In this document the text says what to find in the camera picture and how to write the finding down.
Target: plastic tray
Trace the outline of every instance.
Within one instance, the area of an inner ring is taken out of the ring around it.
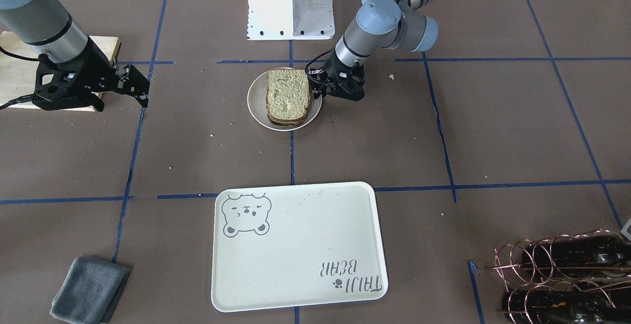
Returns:
[[[387,289],[377,202],[367,183],[228,189],[217,197],[217,310],[365,301]]]

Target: bear ear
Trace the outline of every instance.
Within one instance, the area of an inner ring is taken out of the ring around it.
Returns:
[[[259,235],[265,235],[267,234],[268,231],[270,231],[270,223],[267,223],[267,222],[263,223],[262,225],[259,225],[254,230],[254,232]]]
[[[225,225],[225,227],[223,227],[223,235],[227,237],[235,237],[237,236],[238,232],[238,230],[235,230],[233,227],[230,227],[227,224]]]

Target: bear drawing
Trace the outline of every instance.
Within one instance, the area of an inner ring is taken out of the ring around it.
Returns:
[[[226,225],[223,234],[227,237],[235,237],[239,232],[254,232],[264,235],[270,230],[268,213],[272,209],[269,198],[263,194],[260,197],[254,194],[241,194],[238,198],[231,198],[221,204],[221,213],[225,216]]]

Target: bread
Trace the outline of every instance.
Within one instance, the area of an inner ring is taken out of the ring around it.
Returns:
[[[268,120],[277,126],[300,126],[307,119],[311,89],[302,69],[268,69]]]

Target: folded towel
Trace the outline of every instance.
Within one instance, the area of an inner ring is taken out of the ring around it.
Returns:
[[[131,270],[91,257],[72,262],[50,315],[72,324],[108,323]]]

